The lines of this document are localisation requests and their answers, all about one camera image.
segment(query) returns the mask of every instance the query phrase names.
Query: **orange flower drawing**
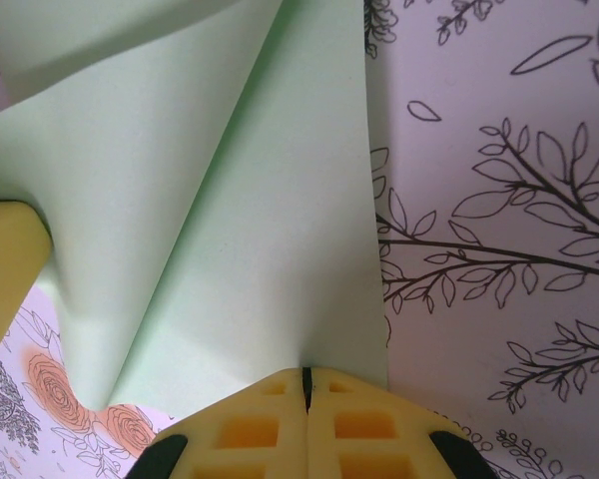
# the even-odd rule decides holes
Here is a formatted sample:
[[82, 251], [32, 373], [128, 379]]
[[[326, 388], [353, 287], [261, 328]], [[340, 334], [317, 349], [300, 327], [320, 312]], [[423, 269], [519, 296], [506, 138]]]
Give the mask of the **orange flower drawing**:
[[91, 428], [92, 413], [73, 395], [64, 366], [46, 354], [29, 360], [29, 380], [40, 406], [56, 421], [75, 432]]
[[106, 424], [109, 434], [134, 457], [140, 457], [156, 437], [147, 416], [132, 405], [121, 404], [108, 408]]

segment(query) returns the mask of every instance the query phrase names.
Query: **twig drawing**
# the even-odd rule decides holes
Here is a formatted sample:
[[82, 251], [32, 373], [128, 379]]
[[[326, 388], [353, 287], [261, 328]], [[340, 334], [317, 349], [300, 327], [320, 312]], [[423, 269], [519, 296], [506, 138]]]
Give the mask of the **twig drawing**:
[[580, 320], [570, 328], [559, 322], [555, 326], [559, 337], [549, 348], [531, 353], [517, 342], [508, 342], [519, 363], [505, 370], [510, 377], [500, 381], [504, 388], [489, 400], [505, 401], [514, 414], [526, 405], [524, 386], [531, 383], [549, 385], [562, 402], [572, 391], [583, 394], [588, 378], [599, 373], [599, 328]]
[[[451, 307], [458, 297], [474, 300], [491, 293], [503, 308], [519, 286], [526, 294], [536, 290], [563, 292], [581, 287], [589, 277], [599, 277], [599, 156], [588, 153], [589, 134], [585, 123], [577, 128], [570, 151], [550, 134], [535, 135], [538, 166], [529, 157], [528, 126], [513, 136], [511, 123], [486, 126], [481, 133], [490, 141], [480, 150], [485, 160], [473, 171], [493, 183], [493, 188], [462, 200], [447, 224], [457, 241], [430, 239], [437, 211], [413, 224], [393, 189], [387, 186], [383, 168], [388, 149], [373, 151], [375, 196], [387, 193], [388, 216], [377, 214], [384, 301], [399, 314], [406, 301], [419, 299], [433, 313], [440, 295]], [[559, 247], [558, 255], [539, 255], [523, 250], [484, 244], [459, 219], [488, 219], [506, 208], [520, 208], [530, 217], [560, 228], [571, 236]], [[406, 274], [391, 252], [405, 246], [427, 246], [436, 252], [424, 262], [432, 270]], [[589, 258], [595, 260], [590, 265]]]

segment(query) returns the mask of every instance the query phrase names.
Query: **tree branch drawing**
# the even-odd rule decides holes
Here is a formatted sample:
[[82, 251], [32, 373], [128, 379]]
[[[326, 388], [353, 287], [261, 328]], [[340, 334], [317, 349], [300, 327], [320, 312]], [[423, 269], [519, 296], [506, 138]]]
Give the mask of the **tree branch drawing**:
[[364, 47], [370, 58], [377, 58], [375, 42], [393, 43], [397, 39], [392, 32], [397, 22], [398, 18], [390, 8], [390, 0], [364, 0]]
[[530, 383], [549, 385], [562, 402], [573, 390], [583, 394], [590, 375], [599, 373], [599, 328], [578, 319], [574, 328], [559, 322], [555, 326], [559, 338], [552, 341], [553, 347], [531, 353], [517, 342], [507, 343], [519, 363], [504, 371], [510, 378], [500, 381], [504, 389], [489, 400], [505, 401], [514, 414], [526, 405], [524, 386]]
[[480, 22], [488, 18], [495, 3], [503, 3], [504, 0], [452, 0], [454, 8], [452, 15], [441, 15], [437, 17], [439, 28], [437, 28], [437, 44], [443, 46], [450, 38], [454, 30], [457, 36], [461, 35], [468, 26], [466, 18], [470, 12]]
[[10, 441], [18, 441], [38, 453], [38, 418], [24, 406], [22, 395], [0, 360], [0, 430], [5, 431]]
[[[371, 152], [375, 198], [388, 190], [388, 214], [376, 215], [384, 287], [384, 302], [399, 314], [406, 301], [420, 299], [430, 313], [441, 296], [451, 307], [458, 296], [473, 300], [491, 293], [499, 308], [520, 286], [526, 294], [538, 288], [563, 292], [582, 286], [589, 277], [599, 277], [599, 157], [588, 152], [589, 134], [581, 123], [566, 155], [551, 135], [535, 136], [538, 166], [528, 158], [530, 130], [524, 126], [515, 138], [509, 119], [500, 127], [486, 126], [481, 133], [490, 142], [479, 153], [487, 159], [472, 170], [493, 183], [494, 188], [462, 200], [447, 222], [457, 241], [429, 239], [437, 223], [437, 211], [429, 212], [411, 226], [399, 194], [387, 185], [382, 169], [388, 149]], [[560, 256], [539, 255], [522, 250], [489, 246], [457, 219], [483, 220], [506, 208], [522, 208], [535, 220], [561, 228], [574, 239], [558, 250]], [[397, 247], [427, 246], [438, 252], [423, 261], [432, 270], [410, 275], [391, 260]], [[548, 275], [541, 281], [541, 276]]]

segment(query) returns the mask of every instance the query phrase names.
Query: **paper fold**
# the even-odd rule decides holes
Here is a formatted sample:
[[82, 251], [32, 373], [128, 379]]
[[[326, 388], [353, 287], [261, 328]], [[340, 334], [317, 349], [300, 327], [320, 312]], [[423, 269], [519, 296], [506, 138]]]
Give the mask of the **paper fold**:
[[[145, 11], [138, 2], [96, 3], [110, 12], [90, 4], [90, 16], [69, 16], [64, 27], [52, 10], [78, 15], [85, 4], [28, 10], [18, 3], [15, 11], [14, 3], [0, 3], [0, 25], [9, 25], [0, 26], [0, 62], [16, 99], [35, 93], [23, 79], [38, 78], [32, 72], [40, 65], [84, 50], [103, 29], [115, 32], [115, 20], [130, 12], [141, 12], [131, 22], [141, 23], [166, 8], [149, 0], [142, 2]], [[92, 409], [107, 405], [280, 5], [187, 3], [207, 5], [206, 15], [158, 40], [138, 40], [129, 51], [104, 52], [109, 58], [94, 65], [75, 64], [76, 73], [64, 80], [58, 70], [46, 77], [38, 70], [45, 78], [34, 85], [50, 88], [0, 113], [0, 199], [32, 204], [50, 227], [54, 261], [45, 282], [57, 289], [72, 387]], [[90, 23], [109, 13], [114, 21]], [[40, 37], [13, 27], [25, 20], [33, 26], [24, 33]], [[45, 56], [51, 41], [45, 35], [54, 45], [65, 38], [66, 52]], [[29, 53], [29, 63], [21, 64]]]

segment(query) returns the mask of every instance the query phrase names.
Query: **black edge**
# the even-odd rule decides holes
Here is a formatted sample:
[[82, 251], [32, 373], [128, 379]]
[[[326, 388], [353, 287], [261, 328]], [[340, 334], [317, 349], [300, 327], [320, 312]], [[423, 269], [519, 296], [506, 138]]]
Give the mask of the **black edge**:
[[310, 400], [312, 398], [312, 371], [309, 367], [301, 369], [301, 387], [303, 389], [303, 400], [306, 405], [306, 412], [310, 409]]

